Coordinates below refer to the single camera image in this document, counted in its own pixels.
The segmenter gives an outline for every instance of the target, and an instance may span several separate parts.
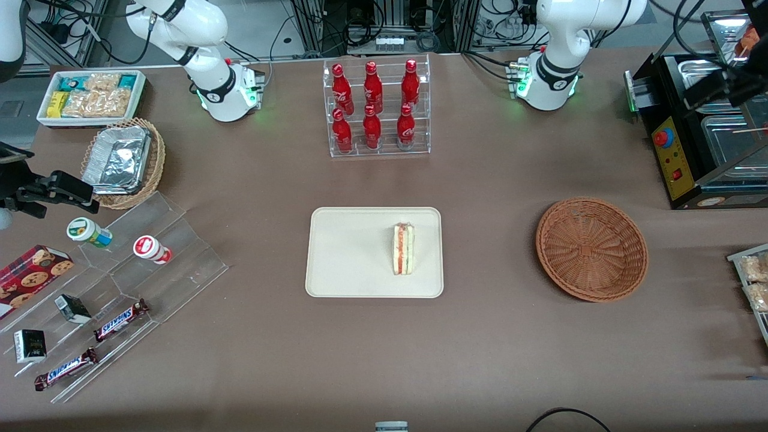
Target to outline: aluminum foil container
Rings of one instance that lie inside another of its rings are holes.
[[[151,132],[141,126],[104,129],[96,135],[83,181],[95,194],[139,192],[151,141]]]

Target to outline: brown table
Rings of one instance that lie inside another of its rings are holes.
[[[651,51],[594,50],[556,112],[511,101],[461,56],[433,55],[433,152],[410,160],[330,159],[321,61],[275,65],[263,110],[233,124],[200,109],[181,68],[146,69],[144,117],[168,148],[161,190],[231,269],[69,403],[50,405],[3,357],[0,430],[339,431],[398,419],[414,431],[524,430],[572,406],[615,431],[765,431],[768,384],[744,378],[768,374],[766,346],[725,256],[768,241],[768,218],[669,210],[621,84]],[[30,165],[78,172],[93,134],[40,128]],[[543,273],[535,226],[575,195],[618,205],[643,231],[650,270],[632,296],[585,303]],[[438,208],[442,296],[307,295],[321,206]],[[0,231],[0,262],[36,243],[72,248],[63,227],[80,214],[17,216]]]

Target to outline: display stand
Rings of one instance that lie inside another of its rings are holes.
[[[416,74],[419,76],[419,103],[413,108],[412,116],[415,121],[413,132],[413,148],[401,150],[397,145],[397,119],[402,107],[402,78],[406,73],[406,60],[416,60]],[[332,158],[348,156],[408,156],[427,154],[432,150],[430,134],[430,88],[429,57],[427,55],[386,56],[376,58],[376,69],[384,87],[384,111],[379,114],[382,123],[381,145],[371,150],[366,145],[366,136],[362,128],[365,118],[366,98],[363,84],[366,81],[366,62],[369,58],[345,58],[325,61],[323,64],[323,94],[325,95],[326,123],[328,124],[328,143]],[[355,104],[354,114],[346,120],[352,128],[352,151],[342,153],[336,147],[333,139],[333,109],[336,100],[333,98],[333,75],[331,67],[339,63],[344,67],[344,75],[352,87],[352,100]]]
[[[86,367],[76,377],[61,379],[42,393],[46,397],[52,396],[52,403],[69,400],[228,269],[183,216],[183,210],[155,192],[108,226],[114,236],[108,248],[97,249],[90,244],[75,248],[70,255],[73,255],[76,266],[65,274],[69,279],[62,281],[59,278],[55,281],[56,286],[46,287],[44,296],[0,331],[5,355],[11,357],[15,356],[14,331],[25,328],[45,332],[47,358],[39,363],[20,364],[15,374],[29,381],[30,391],[34,391],[35,377],[83,354],[88,347],[95,347],[100,359],[98,364]],[[170,248],[173,259],[168,264],[158,265],[135,256],[133,243],[143,234],[156,237]],[[93,318],[86,324],[66,321],[54,304],[59,294],[80,298]],[[97,344],[94,330],[140,298],[146,301],[150,310],[113,337]]]

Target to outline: coca-cola bottle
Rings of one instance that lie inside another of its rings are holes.
[[[376,114],[384,111],[384,91],[382,88],[382,79],[376,72],[376,63],[369,61],[366,63],[366,83],[363,85],[366,91],[366,105],[373,105]]]
[[[413,128],[416,126],[411,115],[411,105],[402,104],[400,118],[397,119],[397,146],[400,150],[413,148]]]
[[[344,68],[338,63],[331,68],[333,73],[333,98],[336,99],[336,107],[341,108],[346,115],[355,112],[355,103],[352,102],[352,87],[344,76]]]
[[[344,112],[340,108],[333,109],[333,140],[341,153],[352,151],[352,129],[344,120]]]
[[[415,107],[419,103],[419,76],[416,74],[416,60],[406,61],[406,76],[402,77],[402,103]]]
[[[376,115],[373,105],[366,105],[366,117],[362,120],[362,128],[366,131],[366,145],[376,150],[381,145],[382,122]]]

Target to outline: snickers bar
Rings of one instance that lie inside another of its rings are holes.
[[[104,339],[107,339],[113,334],[116,334],[118,331],[124,329],[125,326],[127,326],[131,321],[135,320],[139,317],[139,315],[144,314],[146,311],[149,311],[149,307],[147,307],[147,304],[144,303],[144,299],[141,298],[139,301],[132,304],[131,307],[129,307],[125,312],[115,317],[112,321],[104,324],[100,329],[94,330],[94,334],[96,335],[96,342],[102,342]]]
[[[55,368],[53,371],[35,378],[35,391],[43,391],[53,384],[56,384],[59,379],[74,375],[83,367],[96,363],[98,363],[96,351],[94,351],[93,347],[90,347],[80,357],[75,357],[67,363]]]

